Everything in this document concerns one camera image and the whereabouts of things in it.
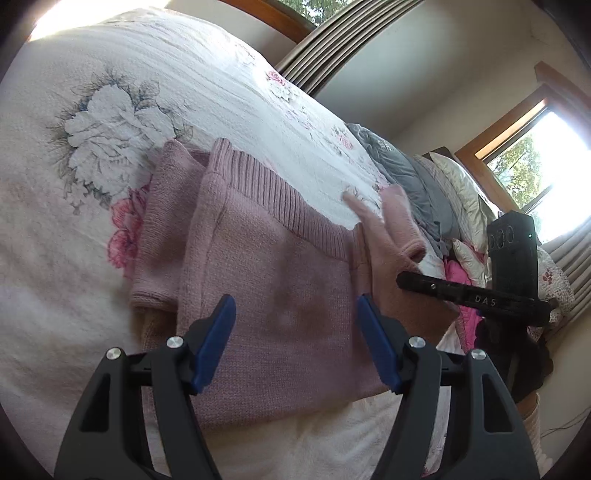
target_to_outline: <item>gray blanket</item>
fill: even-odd
[[[358,124],[348,124],[347,127],[386,179],[404,189],[417,225],[439,258],[447,256],[451,239],[460,238],[459,224],[451,204],[430,173],[371,130]]]

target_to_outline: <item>white bedsheet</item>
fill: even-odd
[[[50,471],[104,352],[141,350],[125,276],[150,158],[169,138],[208,149],[217,137],[336,223],[357,221],[345,188],[378,207],[385,179],[344,123],[207,22],[151,9],[66,31],[25,45],[0,84],[0,401]],[[425,272],[441,276],[433,257]],[[441,345],[460,351],[453,329]],[[449,392],[440,399],[428,466]],[[225,479],[369,478],[398,402],[383,394],[207,442]]]

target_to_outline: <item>white flower print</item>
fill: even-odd
[[[117,85],[96,90],[87,109],[66,120],[64,129],[76,149],[69,166],[76,170],[78,182],[92,183],[113,196],[126,192],[133,170],[149,167],[148,150],[175,137],[169,116],[154,103],[134,107],[129,94]]]

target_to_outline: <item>silver bolt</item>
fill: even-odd
[[[117,360],[121,356],[121,348],[113,347],[107,350],[107,358],[109,360]]]
[[[408,339],[408,344],[413,348],[423,348],[427,342],[423,337],[410,337]]]
[[[475,348],[472,351],[472,358],[474,360],[484,360],[486,358],[486,352],[484,350],[480,350],[479,348]]]
[[[166,346],[168,348],[178,348],[183,346],[184,340],[183,337],[174,336],[166,340]]]

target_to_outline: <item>blue pad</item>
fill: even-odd
[[[191,386],[197,393],[203,392],[203,389],[212,382],[235,320],[236,302],[228,295],[213,319],[201,348],[195,355],[193,364],[195,375]]]
[[[386,336],[369,299],[357,299],[357,325],[359,326],[369,352],[378,370],[379,378],[394,393],[400,393],[402,381],[398,375],[398,359],[390,340]]]

